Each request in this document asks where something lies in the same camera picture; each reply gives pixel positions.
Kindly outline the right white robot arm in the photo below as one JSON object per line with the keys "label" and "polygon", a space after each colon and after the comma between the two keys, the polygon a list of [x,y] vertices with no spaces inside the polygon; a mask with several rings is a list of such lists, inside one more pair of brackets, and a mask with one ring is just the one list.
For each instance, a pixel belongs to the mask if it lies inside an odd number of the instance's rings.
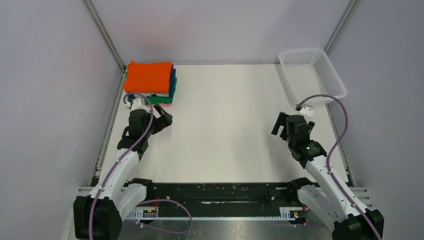
{"label": "right white robot arm", "polygon": [[321,187],[318,191],[306,177],[294,179],[288,183],[287,201],[308,207],[334,240],[383,239],[383,215],[367,207],[334,171],[325,149],[310,138],[314,125],[302,115],[280,112],[271,131],[287,142],[292,157]]}

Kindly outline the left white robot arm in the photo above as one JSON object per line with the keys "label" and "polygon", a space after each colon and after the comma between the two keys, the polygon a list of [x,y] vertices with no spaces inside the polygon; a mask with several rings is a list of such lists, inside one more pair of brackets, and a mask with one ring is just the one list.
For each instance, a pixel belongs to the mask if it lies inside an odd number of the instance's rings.
{"label": "left white robot arm", "polygon": [[78,240],[116,240],[131,210],[139,202],[144,206],[154,202],[153,182],[149,179],[134,178],[128,189],[122,190],[130,172],[146,152],[149,137],[173,122],[172,115],[159,104],[154,108],[158,117],[144,105],[131,108],[128,126],[123,129],[108,173],[99,179],[88,195],[76,197],[73,215]]}

